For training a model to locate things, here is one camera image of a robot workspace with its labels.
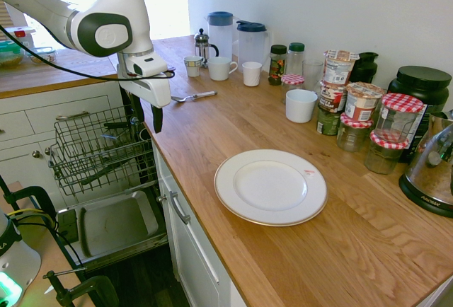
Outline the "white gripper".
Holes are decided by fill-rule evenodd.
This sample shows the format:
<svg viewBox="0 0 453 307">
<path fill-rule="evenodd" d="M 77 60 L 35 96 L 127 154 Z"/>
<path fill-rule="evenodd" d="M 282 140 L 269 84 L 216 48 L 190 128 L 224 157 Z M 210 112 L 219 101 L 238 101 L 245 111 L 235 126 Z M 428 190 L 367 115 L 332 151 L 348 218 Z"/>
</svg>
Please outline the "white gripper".
<svg viewBox="0 0 453 307">
<path fill-rule="evenodd" d="M 172 71 L 157 74 L 150 79 L 133 78 L 123 73 L 121 69 L 117 70 L 118 79 L 121 79 L 120 86 L 130 92 L 132 95 L 132 107 L 134 115 L 139 122 L 143 123 L 144 111 L 141 99 L 151 104 L 153 128 L 157 134 L 163 127 L 163 107 L 171 102 L 171 89 L 169 79 L 173 77 Z"/>
</svg>

